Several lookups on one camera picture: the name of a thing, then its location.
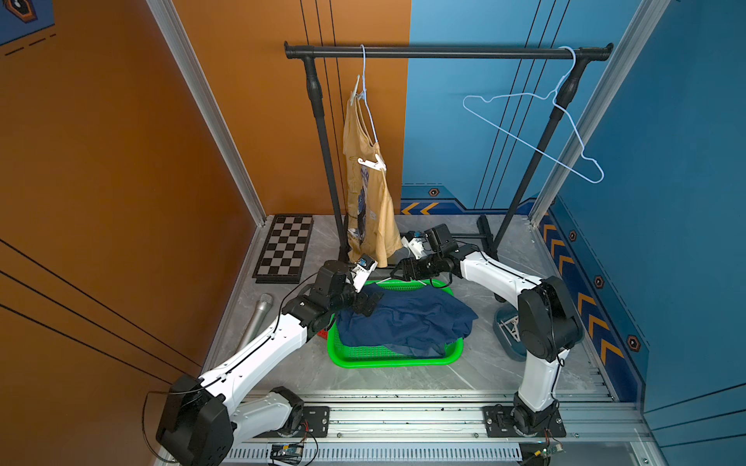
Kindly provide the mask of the navy blue t-shirt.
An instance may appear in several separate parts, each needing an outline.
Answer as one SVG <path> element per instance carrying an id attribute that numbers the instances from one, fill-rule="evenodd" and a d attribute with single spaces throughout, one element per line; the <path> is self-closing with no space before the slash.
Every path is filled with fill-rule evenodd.
<path id="1" fill-rule="evenodd" d="M 477 314 L 434 287 L 395 290 L 373 283 L 363 294 L 376 300 L 370 315 L 340 311 L 336 328 L 346 347 L 384 347 L 409 358 L 444 358 L 447 348 L 468 337 Z"/>

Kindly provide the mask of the beige clothespin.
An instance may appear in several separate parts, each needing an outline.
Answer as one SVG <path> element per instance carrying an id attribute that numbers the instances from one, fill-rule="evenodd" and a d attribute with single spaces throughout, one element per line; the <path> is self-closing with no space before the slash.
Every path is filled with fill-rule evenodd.
<path id="1" fill-rule="evenodd" d="M 518 344 L 521 341 L 520 332 L 518 330 L 518 323 L 518 317 L 513 316 L 513 318 L 502 320 L 499 324 L 499 327 L 505 335 L 505 338 L 510 341 L 511 345 Z"/>

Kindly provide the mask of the light blue hanger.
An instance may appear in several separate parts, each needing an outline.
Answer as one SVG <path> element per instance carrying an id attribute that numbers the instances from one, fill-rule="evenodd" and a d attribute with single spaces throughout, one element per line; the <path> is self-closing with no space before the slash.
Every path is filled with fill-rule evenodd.
<path id="1" fill-rule="evenodd" d="M 528 168 L 552 114 L 565 117 L 560 107 L 567 107 L 569 99 L 561 98 L 561 90 L 578 87 L 570 82 L 571 73 L 583 64 L 608 58 L 604 48 L 562 46 L 559 50 L 565 54 L 564 61 L 521 60 L 507 91 L 492 96 L 466 95 L 462 100 L 468 114 L 495 130 L 483 186 L 501 190 L 520 168 Z"/>

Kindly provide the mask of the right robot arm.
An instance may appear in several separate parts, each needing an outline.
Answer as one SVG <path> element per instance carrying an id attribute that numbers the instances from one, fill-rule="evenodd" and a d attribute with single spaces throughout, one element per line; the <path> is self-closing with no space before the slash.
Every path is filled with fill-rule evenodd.
<path id="1" fill-rule="evenodd" d="M 526 350 L 522 384 L 508 410 L 485 411 L 488 434 L 497 437 L 566 435 L 556 386 L 570 351 L 584 339 L 583 322 L 565 282 L 520 272 L 460 243 L 447 225 L 401 237 L 410 256 L 398 262 L 402 280 L 426 281 L 440 274 L 477 283 L 516 310 L 514 334 Z"/>

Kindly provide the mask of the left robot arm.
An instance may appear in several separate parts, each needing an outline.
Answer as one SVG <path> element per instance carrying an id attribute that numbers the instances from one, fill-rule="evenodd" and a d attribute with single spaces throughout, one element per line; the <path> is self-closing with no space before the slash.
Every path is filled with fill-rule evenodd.
<path id="1" fill-rule="evenodd" d="M 237 442 L 270 431 L 295 433 L 304 403 L 291 390 L 279 386 L 254 402 L 245 397 L 287 356 L 330 328 L 340 311 L 373 310 L 378 298 L 365 294 L 363 286 L 376 267 L 370 256 L 354 265 L 326 261 L 311 285 L 291 291 L 272 326 L 214 369 L 176 380 L 163 393 L 155 431 L 168 463 L 218 465 Z"/>

